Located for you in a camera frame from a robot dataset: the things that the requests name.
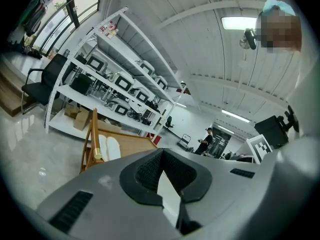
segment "robot part on shelf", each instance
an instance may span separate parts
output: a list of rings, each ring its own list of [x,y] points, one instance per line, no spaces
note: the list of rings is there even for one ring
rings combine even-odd
[[[137,61],[137,64],[149,75],[152,77],[152,75],[155,73],[155,68],[146,60]]]
[[[135,83],[135,80],[124,71],[111,74],[109,81],[113,82],[116,86],[119,86],[126,92],[129,92]]]
[[[167,81],[164,79],[163,76],[158,75],[154,78],[154,81],[161,87],[161,89],[166,89],[168,86]]]
[[[104,75],[108,67],[108,63],[102,60],[100,57],[96,56],[95,54],[92,54],[90,56],[86,65],[100,75]]]
[[[139,101],[143,103],[146,103],[146,101],[150,97],[149,92],[143,87],[132,88],[130,94],[132,94],[134,97],[136,97]]]
[[[128,102],[120,98],[113,98],[106,104],[106,107],[121,116],[126,115],[131,108]]]

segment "fluorescent light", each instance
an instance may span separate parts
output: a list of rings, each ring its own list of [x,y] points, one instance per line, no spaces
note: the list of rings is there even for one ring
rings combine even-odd
[[[231,130],[228,130],[228,129],[226,129],[226,128],[224,128],[224,127],[220,126],[220,125],[218,125],[218,127],[220,127],[221,129],[224,129],[224,130],[226,130],[226,131],[227,131],[227,132],[229,132],[229,133],[232,133],[232,134],[234,134],[234,132],[233,132],[233,131],[231,131]]]
[[[177,105],[179,105],[179,106],[181,106],[181,107],[184,107],[184,108],[186,108],[187,106],[186,105],[182,105],[182,104],[180,104],[180,103],[176,103]]]
[[[225,30],[246,30],[256,28],[256,19],[252,17],[223,17],[221,19]]]
[[[245,121],[246,123],[249,123],[249,122],[250,122],[250,120],[248,120],[248,119],[245,119],[245,118],[243,118],[243,117],[241,117],[241,116],[238,116],[238,115],[236,115],[236,114],[234,114],[234,113],[230,113],[230,112],[228,112],[228,111],[225,111],[225,110],[223,110],[223,109],[222,109],[222,113],[227,114],[227,115],[229,115],[229,116],[232,116],[232,117],[234,117],[234,118],[238,118],[238,119],[240,119],[240,120],[242,120],[242,121]]]

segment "wooden stairs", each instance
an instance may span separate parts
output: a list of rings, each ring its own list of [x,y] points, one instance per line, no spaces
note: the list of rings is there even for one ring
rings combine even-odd
[[[0,106],[11,117],[14,117],[21,112],[21,97],[23,93],[21,87],[24,84],[25,83],[0,60]],[[34,103],[34,100],[24,94],[24,109],[30,107]]]

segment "white cushion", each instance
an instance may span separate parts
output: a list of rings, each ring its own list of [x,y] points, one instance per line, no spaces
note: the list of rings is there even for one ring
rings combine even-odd
[[[120,145],[114,137],[99,135],[99,143],[103,161],[121,158]]]

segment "wooden chair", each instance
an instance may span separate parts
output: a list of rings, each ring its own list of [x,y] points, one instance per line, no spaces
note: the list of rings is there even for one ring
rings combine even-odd
[[[90,135],[91,147],[88,146]],[[99,135],[103,135],[105,138],[111,137],[116,139],[116,141],[119,143],[121,158],[144,151],[157,149],[157,146],[152,142],[150,138],[100,129],[98,126],[98,113],[97,109],[95,108],[93,110],[92,120],[90,122],[89,129],[84,141],[80,173],[84,172],[91,166],[106,162],[102,158],[103,154],[99,142]]]
[[[88,147],[88,140],[91,134],[91,147]],[[84,141],[84,147],[82,151],[81,168],[80,173],[87,170],[89,167],[102,164],[102,153],[99,143],[99,129],[98,129],[98,112],[97,109],[93,109],[92,120],[89,125],[88,132]]]

